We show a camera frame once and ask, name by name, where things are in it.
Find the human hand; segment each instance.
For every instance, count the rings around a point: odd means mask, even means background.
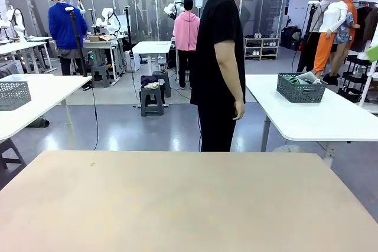
[[[326,35],[325,35],[325,38],[330,38],[332,35],[332,31],[331,30],[328,30]]]
[[[235,114],[236,117],[233,120],[240,120],[243,118],[244,113],[246,112],[246,107],[243,100],[238,100],[235,102]]]

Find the person in pink hoodie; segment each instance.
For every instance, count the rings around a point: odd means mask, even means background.
[[[198,29],[200,27],[200,19],[194,13],[193,0],[184,0],[185,12],[181,13],[175,20],[173,36],[176,38],[176,48],[178,51],[178,60],[180,62],[180,70],[178,77],[180,81],[180,89],[186,87],[185,74],[187,66],[193,65],[195,60],[195,49],[197,46]],[[189,85],[191,84],[191,76],[189,74]]]

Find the wooden tabletop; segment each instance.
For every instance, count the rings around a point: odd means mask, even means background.
[[[0,191],[2,252],[376,251],[313,154],[45,152]]]

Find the black basket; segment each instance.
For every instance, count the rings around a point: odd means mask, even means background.
[[[291,103],[319,103],[323,98],[326,82],[314,85],[295,85],[285,77],[295,77],[302,73],[279,73],[277,91]]]
[[[0,110],[15,110],[30,101],[28,82],[0,82]]]

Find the person in blue jacket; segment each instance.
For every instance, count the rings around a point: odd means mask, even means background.
[[[73,22],[66,7],[73,7],[76,16],[77,30],[80,35],[80,44],[83,46],[83,37],[86,35],[88,26],[80,10],[68,4],[65,0],[52,0],[56,4],[48,10],[48,28],[53,40],[56,42],[57,56],[61,64],[61,72],[64,76],[71,75],[71,60],[76,62],[77,68],[83,75],[80,63],[79,49],[76,43],[76,35]],[[83,90],[89,90],[90,83],[83,86]]]

